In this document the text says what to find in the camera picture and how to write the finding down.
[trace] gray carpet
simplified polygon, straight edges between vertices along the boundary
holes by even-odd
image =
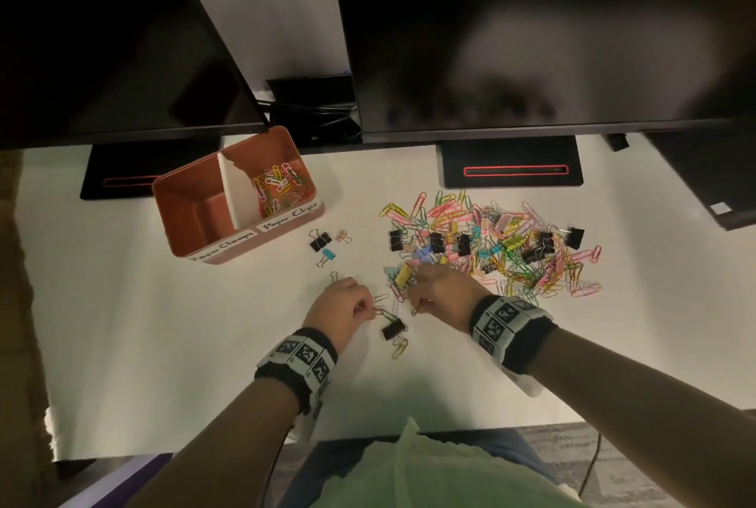
[[[530,446],[562,479],[575,490],[585,477],[585,471],[596,451],[597,433],[586,423],[549,426],[529,426],[520,432]],[[284,495],[291,478],[309,454],[309,447],[283,447],[271,477],[266,508],[276,506]],[[589,506],[613,508],[680,508],[656,484],[625,459],[605,438],[599,460],[583,493]]]

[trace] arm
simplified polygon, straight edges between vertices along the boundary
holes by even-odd
[[[375,317],[367,287],[348,277],[326,287],[304,327],[324,333],[340,354],[357,328]],[[254,506],[301,403],[277,380],[256,379],[128,503]]]
[[[421,265],[412,305],[468,333],[490,293],[444,266]],[[556,329],[528,374],[610,439],[659,486],[691,508],[756,499],[756,418],[684,382]]]

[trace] black monitor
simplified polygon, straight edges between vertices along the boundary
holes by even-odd
[[[2,13],[0,148],[266,128],[199,0],[2,0]]]
[[[753,115],[754,3],[339,0],[367,142],[659,131]]]

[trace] box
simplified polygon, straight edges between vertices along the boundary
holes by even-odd
[[[153,191],[173,255],[213,265],[325,212],[283,126],[170,171]]]

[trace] divided container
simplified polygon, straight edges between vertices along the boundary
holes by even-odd
[[[153,191],[173,255],[213,265],[325,212],[283,126],[170,171],[154,181]]]

